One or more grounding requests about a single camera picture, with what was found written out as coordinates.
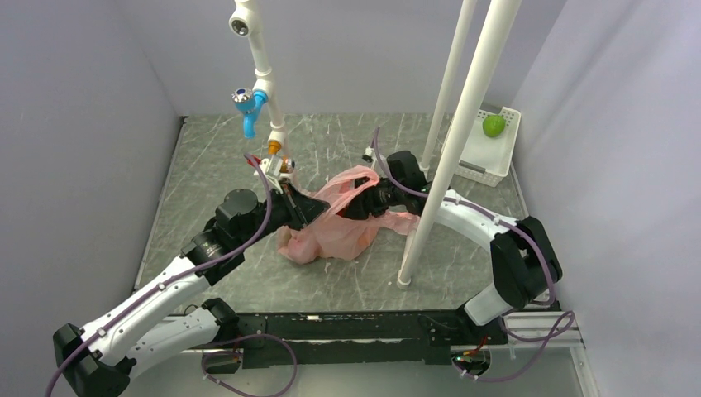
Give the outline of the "pink plastic bag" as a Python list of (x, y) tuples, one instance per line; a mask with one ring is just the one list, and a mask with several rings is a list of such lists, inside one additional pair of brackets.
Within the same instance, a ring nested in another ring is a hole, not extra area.
[(387, 211), (365, 220), (352, 220), (339, 214), (352, 199), (368, 193), (379, 182), (377, 172), (363, 165), (332, 177), (320, 190), (310, 193), (313, 198), (328, 202), (329, 210), (301, 231), (290, 227), (280, 228), (277, 232), (277, 252), (299, 265), (317, 258), (352, 261), (371, 245), (381, 228), (404, 236), (414, 231), (419, 216), (408, 212)]

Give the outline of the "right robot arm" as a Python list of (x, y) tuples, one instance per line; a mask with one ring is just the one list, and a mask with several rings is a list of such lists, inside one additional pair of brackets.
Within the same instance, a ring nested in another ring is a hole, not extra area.
[[(342, 217), (378, 218), (393, 206), (403, 206), (412, 215), (422, 213), (432, 184), (421, 172), (415, 155), (395, 152), (384, 170), (388, 176), (342, 205)], [(546, 230), (534, 217), (504, 217), (450, 189), (436, 221), (477, 243), (491, 258), (492, 283), (462, 305), (463, 315), (455, 321), (456, 334), (463, 342), (477, 342), (486, 334), (488, 323), (534, 304), (539, 295), (550, 293), (563, 275)]]

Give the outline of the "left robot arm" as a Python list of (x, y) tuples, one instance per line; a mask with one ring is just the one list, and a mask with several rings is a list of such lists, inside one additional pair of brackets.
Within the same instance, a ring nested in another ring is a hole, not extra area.
[(268, 190), (263, 202), (249, 189), (230, 191), (205, 228), (151, 282), (103, 316), (54, 333), (56, 374), (78, 396), (118, 396), (139, 361), (157, 352), (145, 336), (161, 320), (238, 267), (247, 247), (281, 227), (302, 230), (330, 207), (289, 183)]

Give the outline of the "green fake lime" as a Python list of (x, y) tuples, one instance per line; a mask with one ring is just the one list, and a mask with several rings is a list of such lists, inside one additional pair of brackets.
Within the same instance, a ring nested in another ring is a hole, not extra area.
[(500, 136), (506, 129), (506, 119), (499, 114), (491, 114), (482, 122), (483, 133), (489, 138)]

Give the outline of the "orange faucet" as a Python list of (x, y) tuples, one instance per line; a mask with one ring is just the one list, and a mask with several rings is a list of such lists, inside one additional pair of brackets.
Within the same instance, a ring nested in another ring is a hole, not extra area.
[(296, 162), (294, 158), (284, 152), (283, 144), (279, 141), (270, 141), (268, 146), (268, 173), (291, 174), (294, 172)]

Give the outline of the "blue faucet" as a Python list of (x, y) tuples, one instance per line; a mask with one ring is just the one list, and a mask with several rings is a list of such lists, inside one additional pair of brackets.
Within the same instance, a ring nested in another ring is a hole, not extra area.
[(231, 96), (235, 108), (242, 115), (244, 138), (255, 138), (255, 125), (262, 107), (269, 101), (265, 91), (259, 89), (239, 88)]

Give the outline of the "white plastic basket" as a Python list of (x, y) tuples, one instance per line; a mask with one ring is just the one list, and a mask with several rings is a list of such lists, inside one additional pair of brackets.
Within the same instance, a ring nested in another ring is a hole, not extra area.
[[(521, 113), (513, 108), (480, 109), (475, 117), (454, 174), (489, 187), (496, 187), (507, 175), (513, 158)], [(503, 119), (504, 128), (495, 137), (484, 132), (487, 118)]]

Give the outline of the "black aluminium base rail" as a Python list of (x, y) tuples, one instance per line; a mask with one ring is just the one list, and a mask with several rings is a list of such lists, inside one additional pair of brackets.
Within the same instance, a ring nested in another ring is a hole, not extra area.
[(455, 309), (240, 313), (239, 319), (244, 336), (266, 333), (278, 338), (242, 342), (246, 369), (293, 363), (448, 365), (458, 352), (508, 342), (498, 321), (477, 326)]

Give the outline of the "white PVC pipe frame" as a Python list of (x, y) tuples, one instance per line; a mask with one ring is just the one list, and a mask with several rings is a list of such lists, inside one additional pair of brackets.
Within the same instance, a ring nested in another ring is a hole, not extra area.
[[(236, 9), (229, 19), (228, 26), (233, 33), (248, 39), (256, 75), (256, 82), (252, 89), (265, 91), (269, 99), (265, 105), (269, 107), (271, 131), (267, 148), (261, 159), (268, 156), (270, 141), (282, 143), (284, 152), (288, 154), (289, 131), (285, 126), (284, 115), (277, 104), (274, 74), (265, 49), (258, 6), (254, 1), (237, 1), (235, 5)], [(406, 289), (411, 284), (412, 276), (418, 268), (420, 251), (427, 244), (429, 233), (438, 217), (441, 206), (439, 202), (444, 198), (449, 188), (474, 119), (494, 76), (499, 57), (503, 53), (503, 48), (521, 5), (519, 1), (492, 1), (489, 4), (460, 99), (444, 142), (444, 151), (436, 169), (433, 186), (428, 194), (427, 210), (420, 217), (417, 228), (410, 231), (407, 237), (403, 262), (397, 278), (397, 286), (400, 289)]]

